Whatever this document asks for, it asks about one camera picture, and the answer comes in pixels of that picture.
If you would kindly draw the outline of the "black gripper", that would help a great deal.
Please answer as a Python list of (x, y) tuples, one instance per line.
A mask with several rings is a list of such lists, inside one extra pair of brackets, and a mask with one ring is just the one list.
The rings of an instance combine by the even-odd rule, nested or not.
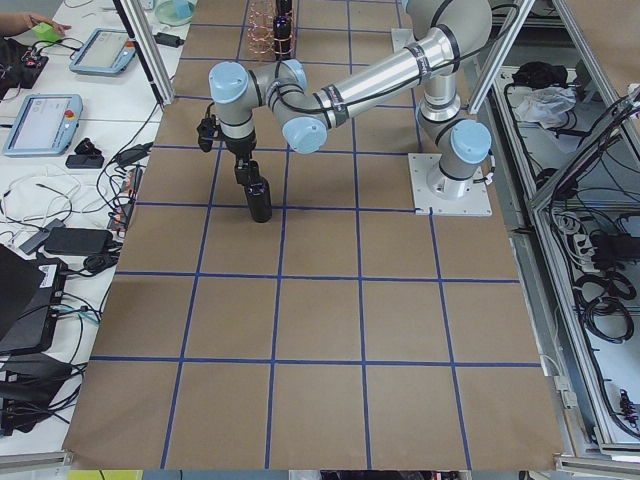
[(236, 166), (245, 168), (252, 159), (253, 151), (257, 146), (255, 134), (249, 134), (243, 138), (224, 137), (226, 148), (235, 156)]

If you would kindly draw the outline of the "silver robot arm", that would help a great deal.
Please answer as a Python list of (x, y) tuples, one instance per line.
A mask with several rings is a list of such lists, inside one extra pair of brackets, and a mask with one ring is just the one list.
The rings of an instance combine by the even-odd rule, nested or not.
[(297, 60), (254, 70), (237, 62), (212, 67), (209, 87), (219, 129), (236, 157), (236, 180), (248, 201), (270, 201), (268, 182), (252, 158), (256, 109), (268, 107), (288, 145), (310, 154), (326, 143), (330, 130), (416, 86), (424, 88), (417, 119), (442, 152), (436, 179), (472, 179), (489, 154), (491, 135), (480, 122), (461, 117), (456, 74), (487, 46), (491, 7), (486, 1), (406, 1), (403, 8), (412, 21), (413, 42), (311, 94), (305, 91), (307, 79)]

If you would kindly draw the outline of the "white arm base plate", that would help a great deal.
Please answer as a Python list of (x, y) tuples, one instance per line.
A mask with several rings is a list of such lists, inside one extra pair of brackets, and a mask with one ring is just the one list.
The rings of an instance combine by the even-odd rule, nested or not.
[(441, 154), (408, 155), (414, 213), (423, 216), (489, 217), (492, 208), (482, 168), (466, 180), (452, 180), (440, 170)]

